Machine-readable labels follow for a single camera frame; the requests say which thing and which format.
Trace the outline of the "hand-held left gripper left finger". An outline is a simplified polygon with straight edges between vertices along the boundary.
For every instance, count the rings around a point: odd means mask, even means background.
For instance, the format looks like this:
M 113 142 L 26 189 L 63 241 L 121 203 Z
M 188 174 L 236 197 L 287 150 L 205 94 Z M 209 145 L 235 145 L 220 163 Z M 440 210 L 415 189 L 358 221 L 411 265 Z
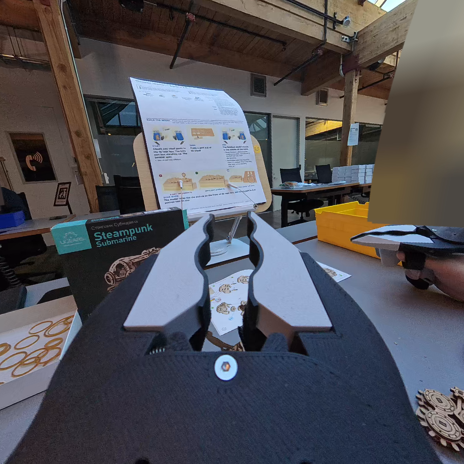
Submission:
M 211 321 L 208 278 L 214 216 L 203 215 L 159 252 L 125 322 L 127 331 L 183 333 L 201 351 Z

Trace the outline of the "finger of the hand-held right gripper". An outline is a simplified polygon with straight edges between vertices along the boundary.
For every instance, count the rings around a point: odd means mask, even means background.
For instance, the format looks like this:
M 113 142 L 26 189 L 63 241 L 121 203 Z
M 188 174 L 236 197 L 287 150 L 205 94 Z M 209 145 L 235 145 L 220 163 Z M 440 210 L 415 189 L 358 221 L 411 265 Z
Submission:
M 381 263 L 385 266 L 395 266 L 399 263 L 396 253 L 401 243 L 413 245 L 432 245 L 433 241 L 427 237 L 415 234 L 392 235 L 391 233 L 363 233 L 351 237 L 351 242 L 357 245 L 373 247 L 379 250 Z
M 372 229 L 365 234 L 367 235 L 410 235 L 416 233 L 415 225 L 386 225 L 377 229 Z

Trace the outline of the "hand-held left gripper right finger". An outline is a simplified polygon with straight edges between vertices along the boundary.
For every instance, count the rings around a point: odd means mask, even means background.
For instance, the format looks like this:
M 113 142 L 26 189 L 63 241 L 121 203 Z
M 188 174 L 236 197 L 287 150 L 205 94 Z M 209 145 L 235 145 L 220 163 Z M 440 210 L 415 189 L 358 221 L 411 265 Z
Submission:
M 266 339 L 280 333 L 288 347 L 300 332 L 328 332 L 332 322 L 302 255 L 256 213 L 247 216 L 248 297 L 240 338 L 245 351 L 260 351 Z

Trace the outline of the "wooden gear assembly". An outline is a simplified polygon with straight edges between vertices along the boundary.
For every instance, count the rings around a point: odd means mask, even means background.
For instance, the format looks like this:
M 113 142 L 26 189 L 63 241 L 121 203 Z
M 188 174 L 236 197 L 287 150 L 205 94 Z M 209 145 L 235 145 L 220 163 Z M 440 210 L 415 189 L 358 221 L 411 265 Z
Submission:
M 455 386 L 447 396 L 437 390 L 425 389 L 416 394 L 416 416 L 429 436 L 443 447 L 455 452 L 464 449 L 464 391 Z

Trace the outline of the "model instruction booklet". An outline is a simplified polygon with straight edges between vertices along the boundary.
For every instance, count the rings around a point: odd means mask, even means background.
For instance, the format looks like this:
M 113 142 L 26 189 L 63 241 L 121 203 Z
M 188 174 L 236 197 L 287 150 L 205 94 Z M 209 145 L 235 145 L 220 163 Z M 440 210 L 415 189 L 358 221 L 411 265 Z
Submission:
M 282 333 L 288 340 L 297 332 L 326 332 L 332 322 L 303 261 L 273 268 L 263 264 L 238 271 L 210 284 L 212 324 L 218 335 L 244 322 L 248 291 L 258 306 L 256 326 L 265 336 Z

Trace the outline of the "yellow plastic bin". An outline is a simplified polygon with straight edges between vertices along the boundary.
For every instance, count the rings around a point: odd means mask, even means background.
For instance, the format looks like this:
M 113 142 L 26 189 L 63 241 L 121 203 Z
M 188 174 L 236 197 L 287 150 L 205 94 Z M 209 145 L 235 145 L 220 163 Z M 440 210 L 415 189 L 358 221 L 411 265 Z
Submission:
M 356 245 L 350 240 L 355 235 L 387 225 L 369 222 L 368 206 L 368 202 L 353 201 L 315 209 L 318 240 L 380 259 L 374 248 Z

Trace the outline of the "stack of white boxes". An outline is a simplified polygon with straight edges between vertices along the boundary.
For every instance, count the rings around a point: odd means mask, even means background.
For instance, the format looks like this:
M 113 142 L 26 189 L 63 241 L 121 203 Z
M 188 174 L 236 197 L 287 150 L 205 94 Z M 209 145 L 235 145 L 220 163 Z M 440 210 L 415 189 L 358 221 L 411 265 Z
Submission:
M 332 182 L 370 184 L 372 183 L 373 171 L 374 164 L 334 167 Z

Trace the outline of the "printed instruction sheet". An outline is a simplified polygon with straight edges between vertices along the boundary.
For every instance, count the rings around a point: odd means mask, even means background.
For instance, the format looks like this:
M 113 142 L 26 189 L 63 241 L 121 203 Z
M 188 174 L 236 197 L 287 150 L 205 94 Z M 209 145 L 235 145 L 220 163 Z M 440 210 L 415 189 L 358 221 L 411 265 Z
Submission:
M 159 205 L 190 213 L 265 203 L 252 137 L 223 90 L 130 77 Z

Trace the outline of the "small framed sign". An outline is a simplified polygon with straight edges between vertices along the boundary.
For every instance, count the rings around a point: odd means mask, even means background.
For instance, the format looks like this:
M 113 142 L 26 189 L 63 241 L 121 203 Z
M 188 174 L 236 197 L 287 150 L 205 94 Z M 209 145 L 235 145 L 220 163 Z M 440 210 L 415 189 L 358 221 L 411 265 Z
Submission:
M 69 204 L 69 195 L 71 191 L 71 185 L 72 185 L 72 182 L 70 181 L 59 182 L 57 184 L 53 206 L 54 207 L 66 206 L 69 211 L 69 214 L 73 215 L 72 208 Z

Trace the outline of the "pile of tan rubber bands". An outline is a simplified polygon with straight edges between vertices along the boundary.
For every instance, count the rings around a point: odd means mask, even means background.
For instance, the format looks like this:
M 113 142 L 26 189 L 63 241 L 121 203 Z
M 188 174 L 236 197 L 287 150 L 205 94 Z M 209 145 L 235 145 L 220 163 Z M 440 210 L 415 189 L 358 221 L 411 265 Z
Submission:
M 0 335 L 0 384 L 57 363 L 75 314 L 47 317 Z

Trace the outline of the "blue plastic bin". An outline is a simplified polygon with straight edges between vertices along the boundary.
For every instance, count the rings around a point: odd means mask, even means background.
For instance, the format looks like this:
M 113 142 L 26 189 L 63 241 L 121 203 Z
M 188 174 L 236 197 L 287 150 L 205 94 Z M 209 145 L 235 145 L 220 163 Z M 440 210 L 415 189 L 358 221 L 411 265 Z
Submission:
M 1 212 L 0 213 L 0 229 L 10 229 L 20 226 L 26 221 L 24 211 Z

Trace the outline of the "white cardboard box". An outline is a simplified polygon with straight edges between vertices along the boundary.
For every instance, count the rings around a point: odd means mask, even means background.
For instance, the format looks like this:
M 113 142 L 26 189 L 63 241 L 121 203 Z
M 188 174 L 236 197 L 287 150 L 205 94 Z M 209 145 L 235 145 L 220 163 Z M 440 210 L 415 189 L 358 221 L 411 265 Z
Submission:
M 78 315 L 77 306 L 73 296 L 55 299 L 53 301 L 11 311 L 1 315 L 0 332 L 4 333 L 11 329 L 23 327 L 29 323 L 39 322 L 47 317 L 60 316 L 70 312 L 75 314 L 75 316 L 72 322 L 71 332 L 67 337 L 65 347 L 62 351 L 59 361 L 54 365 L 46 366 L 39 369 L 38 371 L 34 371 L 25 376 L 22 376 L 17 380 L 12 380 L 4 385 L 1 385 L 1 409 L 31 397 L 37 393 L 45 391 L 48 388 L 49 382 L 58 366 L 58 363 L 65 355 L 75 335 L 82 327 L 81 319 Z

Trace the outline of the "phone sign poster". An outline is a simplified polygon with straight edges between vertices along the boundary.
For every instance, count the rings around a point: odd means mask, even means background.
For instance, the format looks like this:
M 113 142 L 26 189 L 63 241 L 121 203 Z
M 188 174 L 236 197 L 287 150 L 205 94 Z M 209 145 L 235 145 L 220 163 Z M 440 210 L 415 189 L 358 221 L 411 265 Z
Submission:
M 22 182 L 56 182 L 56 174 L 43 133 L 8 132 Z

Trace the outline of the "wooden model frame with rods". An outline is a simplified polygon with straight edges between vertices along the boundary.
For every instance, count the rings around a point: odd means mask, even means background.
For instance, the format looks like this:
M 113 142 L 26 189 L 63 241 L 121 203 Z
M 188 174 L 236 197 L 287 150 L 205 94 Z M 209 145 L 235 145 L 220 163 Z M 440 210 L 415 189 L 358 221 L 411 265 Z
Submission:
M 206 334 L 206 340 L 208 340 L 212 345 L 220 348 L 221 351 L 237 351 L 237 352 L 244 352 L 245 348 L 241 341 L 239 341 L 235 345 L 229 345 L 224 341 L 220 340 L 219 338 L 213 336 L 211 331 L 208 331 Z

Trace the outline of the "wooden post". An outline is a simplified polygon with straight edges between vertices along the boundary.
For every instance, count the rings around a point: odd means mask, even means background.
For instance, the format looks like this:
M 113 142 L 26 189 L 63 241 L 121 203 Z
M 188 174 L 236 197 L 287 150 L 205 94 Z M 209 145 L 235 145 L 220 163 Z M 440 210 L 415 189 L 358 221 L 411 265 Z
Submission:
M 360 70 L 348 72 L 344 78 L 344 102 L 341 128 L 340 166 L 350 166 L 353 147 L 348 145 L 351 124 L 355 122 Z
M 73 154 L 83 178 L 90 212 L 98 212 L 96 186 L 102 185 L 101 170 L 63 19 L 61 1 L 34 0 L 33 5 L 57 86 Z

